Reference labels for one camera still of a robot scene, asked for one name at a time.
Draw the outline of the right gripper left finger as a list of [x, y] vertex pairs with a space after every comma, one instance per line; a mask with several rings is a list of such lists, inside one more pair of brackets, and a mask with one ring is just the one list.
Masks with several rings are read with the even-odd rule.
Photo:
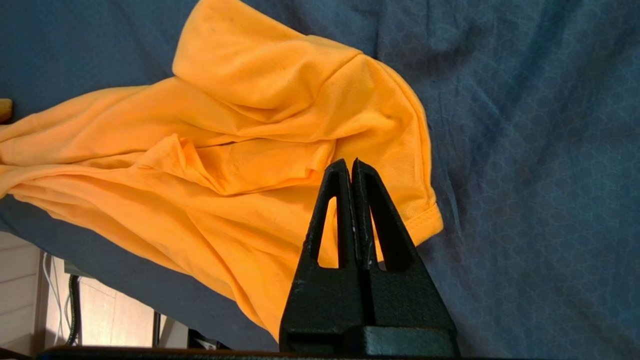
[[[336, 268], [319, 264], [331, 199], [336, 200]], [[282, 351], [343, 351], [344, 335], [362, 323], [350, 174], [345, 160], [330, 164], [311, 215], [279, 326]]]

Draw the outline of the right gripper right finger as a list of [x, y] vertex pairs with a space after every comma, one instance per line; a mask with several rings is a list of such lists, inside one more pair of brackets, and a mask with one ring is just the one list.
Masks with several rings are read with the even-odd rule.
[[359, 280], [371, 356], [457, 357], [457, 328], [380, 174], [352, 166]]

